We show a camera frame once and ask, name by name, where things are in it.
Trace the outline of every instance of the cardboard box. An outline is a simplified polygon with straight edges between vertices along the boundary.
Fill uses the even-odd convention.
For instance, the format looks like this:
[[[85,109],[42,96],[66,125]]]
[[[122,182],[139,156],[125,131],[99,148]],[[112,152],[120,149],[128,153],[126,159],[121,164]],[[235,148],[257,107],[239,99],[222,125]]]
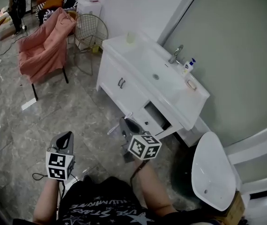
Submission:
[[[238,225],[244,214],[245,206],[239,191],[236,192],[231,205],[225,211],[207,210],[206,217],[222,221],[225,225]]]

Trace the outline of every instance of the cube with fiducial markers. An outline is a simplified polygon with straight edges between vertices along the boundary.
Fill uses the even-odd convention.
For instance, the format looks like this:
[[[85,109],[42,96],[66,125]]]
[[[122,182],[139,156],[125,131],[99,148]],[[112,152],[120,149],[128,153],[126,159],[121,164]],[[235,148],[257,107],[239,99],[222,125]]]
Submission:
[[[73,168],[73,155],[46,152],[46,169],[49,178],[56,180],[68,180]]]
[[[130,141],[128,151],[140,160],[156,158],[162,143],[153,135],[134,135]]]

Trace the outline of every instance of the wire chair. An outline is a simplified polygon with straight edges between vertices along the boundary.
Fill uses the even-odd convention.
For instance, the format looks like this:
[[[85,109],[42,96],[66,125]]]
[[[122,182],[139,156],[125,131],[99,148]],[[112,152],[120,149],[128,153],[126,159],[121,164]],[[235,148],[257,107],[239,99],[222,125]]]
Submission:
[[[74,64],[76,65],[76,47],[79,49],[79,53],[85,53],[91,51],[91,73],[81,70],[90,76],[93,75],[93,57],[92,53],[97,52],[102,45],[102,41],[108,38],[108,30],[105,23],[97,16],[93,14],[82,14],[76,18],[76,26],[74,28]]]

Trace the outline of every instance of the chrome faucet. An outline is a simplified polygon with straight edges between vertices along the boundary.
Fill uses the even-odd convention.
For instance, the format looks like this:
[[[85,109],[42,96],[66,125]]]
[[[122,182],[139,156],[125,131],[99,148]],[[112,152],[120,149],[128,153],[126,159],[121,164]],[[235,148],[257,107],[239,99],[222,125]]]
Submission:
[[[179,63],[176,59],[177,59],[177,55],[180,53],[180,51],[184,48],[183,45],[180,45],[174,52],[174,54],[170,57],[170,59],[168,60],[169,63],[174,63],[175,61],[177,63]]]

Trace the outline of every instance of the cabinet handle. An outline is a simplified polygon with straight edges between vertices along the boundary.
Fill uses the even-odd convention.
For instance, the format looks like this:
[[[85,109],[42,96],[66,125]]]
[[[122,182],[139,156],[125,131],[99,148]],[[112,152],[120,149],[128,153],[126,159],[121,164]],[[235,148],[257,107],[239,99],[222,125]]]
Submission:
[[[123,84],[125,83],[126,81],[124,80],[122,83],[121,83],[121,86],[120,86],[120,88],[122,89],[123,87]]]
[[[118,86],[120,86],[120,82],[123,80],[123,77],[121,77],[121,79],[118,82]]]

